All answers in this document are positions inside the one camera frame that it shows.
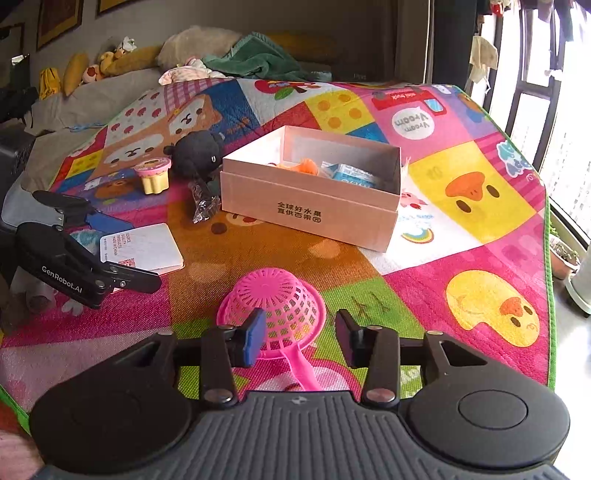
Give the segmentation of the white card booklet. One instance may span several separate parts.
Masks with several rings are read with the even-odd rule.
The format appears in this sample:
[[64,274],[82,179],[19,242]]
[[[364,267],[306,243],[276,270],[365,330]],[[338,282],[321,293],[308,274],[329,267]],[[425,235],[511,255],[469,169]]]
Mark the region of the white card booklet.
[[184,259],[165,223],[105,235],[100,239],[99,256],[111,262],[158,275],[183,269]]

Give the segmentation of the pink plastic strainer scoop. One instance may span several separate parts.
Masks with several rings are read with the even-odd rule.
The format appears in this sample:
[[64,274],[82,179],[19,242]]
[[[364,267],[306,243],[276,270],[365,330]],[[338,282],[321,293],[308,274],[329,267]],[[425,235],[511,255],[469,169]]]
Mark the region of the pink plastic strainer scoop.
[[236,282],[216,314],[218,325],[238,327],[259,308],[266,314],[262,360],[287,360],[305,391],[322,389],[303,350],[314,343],[327,319],[327,309],[315,287],[280,268],[249,272]]

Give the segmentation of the pink-lidded yellow pudding cup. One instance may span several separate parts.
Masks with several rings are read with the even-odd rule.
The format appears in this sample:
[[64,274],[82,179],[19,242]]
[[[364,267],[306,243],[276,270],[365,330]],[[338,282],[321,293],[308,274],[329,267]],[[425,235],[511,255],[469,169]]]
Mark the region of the pink-lidded yellow pudding cup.
[[169,188],[169,158],[153,158],[138,163],[133,167],[139,177],[146,195],[157,195]]

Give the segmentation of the clear plastic wrapper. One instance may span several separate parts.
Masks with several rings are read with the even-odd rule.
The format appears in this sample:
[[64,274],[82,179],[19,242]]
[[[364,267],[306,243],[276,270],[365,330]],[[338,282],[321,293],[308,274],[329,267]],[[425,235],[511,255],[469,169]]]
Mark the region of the clear plastic wrapper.
[[193,224],[211,220],[221,209],[221,198],[214,195],[201,178],[193,179],[189,184],[189,190],[195,205]]

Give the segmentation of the black plush toy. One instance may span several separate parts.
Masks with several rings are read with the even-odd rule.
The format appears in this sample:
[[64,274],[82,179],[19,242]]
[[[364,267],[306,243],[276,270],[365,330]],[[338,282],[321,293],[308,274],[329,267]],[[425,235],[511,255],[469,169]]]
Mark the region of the black plush toy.
[[207,130],[193,131],[174,145],[165,146],[163,153],[171,159],[171,168],[176,176],[208,181],[221,166],[223,138],[221,134]]

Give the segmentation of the blue wet wipes pack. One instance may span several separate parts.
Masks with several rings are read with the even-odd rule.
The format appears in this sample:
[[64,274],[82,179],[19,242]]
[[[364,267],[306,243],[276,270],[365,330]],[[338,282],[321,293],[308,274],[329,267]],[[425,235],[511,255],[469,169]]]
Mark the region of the blue wet wipes pack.
[[379,189],[382,185],[382,181],[379,177],[349,164],[331,164],[328,162],[322,162],[321,170],[322,175],[339,182],[345,182],[370,189]]

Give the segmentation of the orange pumpkin bowl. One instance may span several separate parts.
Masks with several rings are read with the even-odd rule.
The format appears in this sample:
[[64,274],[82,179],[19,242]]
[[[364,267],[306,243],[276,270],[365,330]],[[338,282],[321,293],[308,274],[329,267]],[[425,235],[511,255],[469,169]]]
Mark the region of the orange pumpkin bowl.
[[280,162],[280,164],[277,165],[277,167],[291,172],[297,172],[314,176],[318,176],[318,174],[320,173],[320,168],[318,168],[318,165],[315,164],[315,162],[312,161],[310,158],[303,158],[298,163]]

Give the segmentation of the colourful cartoon play mat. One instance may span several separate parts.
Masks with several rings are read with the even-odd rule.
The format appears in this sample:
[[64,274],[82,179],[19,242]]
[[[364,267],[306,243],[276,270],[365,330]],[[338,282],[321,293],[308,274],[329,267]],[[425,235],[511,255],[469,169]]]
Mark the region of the colourful cartoon play mat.
[[[273,161],[273,134],[301,127],[346,145],[396,147],[402,193],[379,216],[322,206],[270,183],[245,189],[249,206],[196,224],[189,187],[142,194],[131,166],[191,131],[221,134],[229,154]],[[165,223],[184,260],[161,288],[118,291],[96,310],[63,295],[1,339],[1,398],[20,422],[50,387],[158,331],[194,338],[214,323],[242,276],[287,270],[318,290],[329,317],[419,338],[438,330],[546,385],[555,377],[555,319],[547,194],[511,140],[451,85],[361,85],[199,80],[161,86],[119,109],[66,157],[52,184],[84,194],[137,227]]]

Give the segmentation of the yellow plush toys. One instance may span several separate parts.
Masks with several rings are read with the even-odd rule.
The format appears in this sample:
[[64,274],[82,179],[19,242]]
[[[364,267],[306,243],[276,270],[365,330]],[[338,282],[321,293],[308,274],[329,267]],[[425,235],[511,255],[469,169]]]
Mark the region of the yellow plush toys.
[[81,85],[154,68],[161,48],[161,45],[139,48],[128,36],[110,38],[94,62],[85,52],[79,52],[69,59],[62,76],[54,67],[43,69],[39,73],[39,97],[41,100],[57,94],[69,97]]

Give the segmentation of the framed red picture left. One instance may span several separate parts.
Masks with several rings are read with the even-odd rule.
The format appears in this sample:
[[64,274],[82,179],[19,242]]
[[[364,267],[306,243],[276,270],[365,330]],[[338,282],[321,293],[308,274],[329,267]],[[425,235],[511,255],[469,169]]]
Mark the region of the framed red picture left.
[[36,50],[78,28],[82,23],[83,0],[41,0]]

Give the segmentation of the framed red picture right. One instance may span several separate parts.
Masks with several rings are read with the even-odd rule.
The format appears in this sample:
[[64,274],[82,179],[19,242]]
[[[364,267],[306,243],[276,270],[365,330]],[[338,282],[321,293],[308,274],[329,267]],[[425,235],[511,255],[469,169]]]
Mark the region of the framed red picture right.
[[96,6],[96,16],[102,16],[113,10],[122,8],[135,2],[136,0],[98,0]]

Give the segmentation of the small potted plant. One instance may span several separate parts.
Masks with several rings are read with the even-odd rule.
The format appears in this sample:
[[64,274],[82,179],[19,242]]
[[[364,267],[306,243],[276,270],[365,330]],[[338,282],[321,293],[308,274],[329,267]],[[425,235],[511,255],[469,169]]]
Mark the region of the small potted plant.
[[559,237],[553,224],[550,224],[549,245],[552,274],[555,278],[565,280],[579,270],[578,253]]

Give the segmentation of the white plant pot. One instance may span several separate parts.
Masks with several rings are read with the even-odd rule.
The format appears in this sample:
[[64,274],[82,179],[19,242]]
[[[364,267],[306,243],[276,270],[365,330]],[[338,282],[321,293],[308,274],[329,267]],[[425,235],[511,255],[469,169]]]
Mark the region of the white plant pot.
[[591,314],[591,246],[581,261],[579,269],[564,281],[571,300],[587,316]]

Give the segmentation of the green towel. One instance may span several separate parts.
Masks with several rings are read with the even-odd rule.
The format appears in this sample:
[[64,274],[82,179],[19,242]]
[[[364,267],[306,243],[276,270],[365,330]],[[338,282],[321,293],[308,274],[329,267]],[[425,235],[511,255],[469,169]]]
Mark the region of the green towel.
[[207,55],[201,61],[208,69],[231,77],[303,82],[332,81],[331,72],[305,70],[283,47],[259,32],[242,37],[225,55]]

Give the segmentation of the yellow cushion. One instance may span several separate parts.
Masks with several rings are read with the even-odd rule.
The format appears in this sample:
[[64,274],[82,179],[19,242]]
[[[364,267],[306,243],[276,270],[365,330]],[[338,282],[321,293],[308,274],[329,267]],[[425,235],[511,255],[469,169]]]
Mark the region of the yellow cushion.
[[327,35],[305,32],[266,32],[266,36],[297,61],[331,64],[335,63],[342,53],[338,42]]

